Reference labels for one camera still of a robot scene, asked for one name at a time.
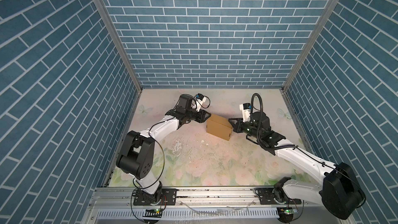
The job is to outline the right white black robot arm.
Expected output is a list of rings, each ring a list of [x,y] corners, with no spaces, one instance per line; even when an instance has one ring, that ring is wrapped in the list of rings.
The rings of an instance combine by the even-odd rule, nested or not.
[[[246,139],[258,144],[274,156],[285,159],[316,180],[299,182],[284,177],[274,185],[275,201],[286,204],[299,199],[324,206],[335,217],[346,220],[366,202],[353,169],[346,163],[333,163],[307,152],[273,131],[263,112],[244,113],[242,118],[230,118],[235,133],[245,133]]]

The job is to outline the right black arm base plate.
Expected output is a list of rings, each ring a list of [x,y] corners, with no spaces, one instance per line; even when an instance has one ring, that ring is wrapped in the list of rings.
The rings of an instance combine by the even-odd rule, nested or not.
[[[274,187],[260,187],[254,189],[255,195],[259,198],[261,205],[299,205],[302,204],[300,199],[290,199],[280,189]]]

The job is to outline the brown cardboard box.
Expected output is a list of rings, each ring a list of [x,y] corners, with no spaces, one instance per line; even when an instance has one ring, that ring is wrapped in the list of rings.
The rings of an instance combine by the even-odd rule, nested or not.
[[[213,136],[229,141],[232,131],[233,127],[227,118],[212,114],[206,120],[206,132]]]

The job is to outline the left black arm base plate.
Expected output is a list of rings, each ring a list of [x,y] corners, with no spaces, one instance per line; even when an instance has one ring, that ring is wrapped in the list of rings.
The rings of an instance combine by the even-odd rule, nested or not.
[[[177,198],[177,189],[175,188],[162,188],[157,190],[153,195],[143,191],[136,190],[133,195],[134,206],[150,206],[158,205],[163,200],[163,205],[175,205]]]

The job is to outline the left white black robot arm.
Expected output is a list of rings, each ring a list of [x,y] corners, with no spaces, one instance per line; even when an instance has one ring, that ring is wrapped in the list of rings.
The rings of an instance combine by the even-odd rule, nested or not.
[[[116,159],[116,166],[130,174],[138,183],[138,188],[150,196],[161,191],[161,182],[151,172],[155,145],[159,145],[166,136],[195,121],[205,122],[211,114],[206,111],[210,99],[198,93],[195,96],[182,94],[173,109],[166,112],[164,118],[143,131],[130,131],[124,138]]]

